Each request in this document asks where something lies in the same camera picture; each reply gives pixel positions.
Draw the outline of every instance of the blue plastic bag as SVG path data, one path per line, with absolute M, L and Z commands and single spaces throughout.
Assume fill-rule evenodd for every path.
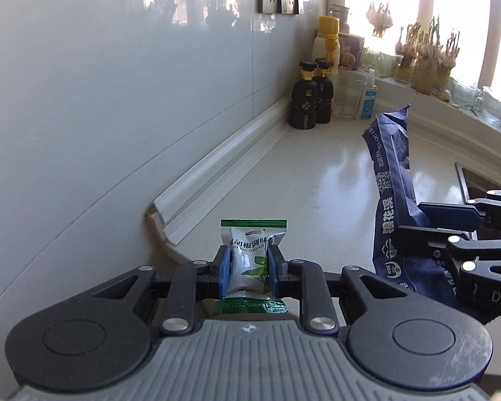
M 375 272 L 486 324 L 495 315 L 456 298 L 453 278 L 443 261 L 415 254 L 403 255 L 393 245 L 391 233 L 399 225 L 429 226 L 428 217 L 415 202 L 410 174 L 406 130 L 409 107 L 377 115 L 363 134 L 380 193 L 373 242 Z

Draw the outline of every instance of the white tiled wall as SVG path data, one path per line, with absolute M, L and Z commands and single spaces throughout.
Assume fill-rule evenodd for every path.
M 147 261 L 148 204 L 289 93 L 326 0 L 0 0 L 0 395 L 14 323 Z

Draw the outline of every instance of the glass jar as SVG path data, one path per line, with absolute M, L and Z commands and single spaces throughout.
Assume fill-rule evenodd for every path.
M 365 78 L 355 71 L 340 69 L 334 114 L 342 119 L 354 120 L 358 111 L 358 103 L 362 96 Z
M 397 68 L 395 79 L 401 83 L 410 84 L 414 75 L 415 58 L 403 57 L 401 64 Z
M 439 64 L 438 70 L 436 72 L 436 81 L 434 82 L 434 87 L 436 88 L 436 90 L 447 89 L 450 76 L 451 68 L 447 68 L 444 65 Z
M 415 62 L 414 77 L 411 87 L 424 95 L 430 95 L 436 81 L 438 61 L 433 58 L 420 57 Z
M 501 126 L 501 98 L 487 86 L 482 88 L 482 115 L 486 122 L 495 127 Z
M 377 68 L 379 61 L 379 53 L 372 51 L 369 48 L 364 48 L 362 50 L 362 55 L 360 56 L 360 64 L 358 69 L 375 69 Z
M 460 105 L 463 109 L 477 112 L 482 104 L 482 92 L 458 80 L 453 80 L 453 101 Z
M 403 56 L 398 54 L 379 53 L 379 64 L 376 69 L 377 76 L 383 79 L 388 77 L 395 78 L 402 58 Z

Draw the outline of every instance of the sink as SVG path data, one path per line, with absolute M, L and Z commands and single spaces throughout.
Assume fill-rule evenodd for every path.
M 501 184 L 465 167 L 459 162 L 455 163 L 458 174 L 458 182 L 462 191 L 464 203 L 469 199 L 481 199 L 486 197 L 488 190 L 501 190 Z M 501 239 L 501 231 L 481 227 L 472 234 L 473 239 Z

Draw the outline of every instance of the kitchen counter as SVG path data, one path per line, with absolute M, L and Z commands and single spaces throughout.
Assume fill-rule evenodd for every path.
M 286 259 L 318 262 L 339 272 L 357 264 L 373 270 L 374 214 L 379 198 L 362 133 L 367 121 L 341 121 L 310 131 L 290 129 L 262 160 L 176 246 L 189 259 L 212 260 L 221 245 L 221 219 L 287 219 L 280 248 Z M 490 164 L 451 152 L 444 143 L 409 132 L 410 166 L 418 202 L 462 203 L 455 162 L 501 183 Z M 292 314 L 298 302 L 287 300 Z M 501 318 L 488 325 L 501 375 Z

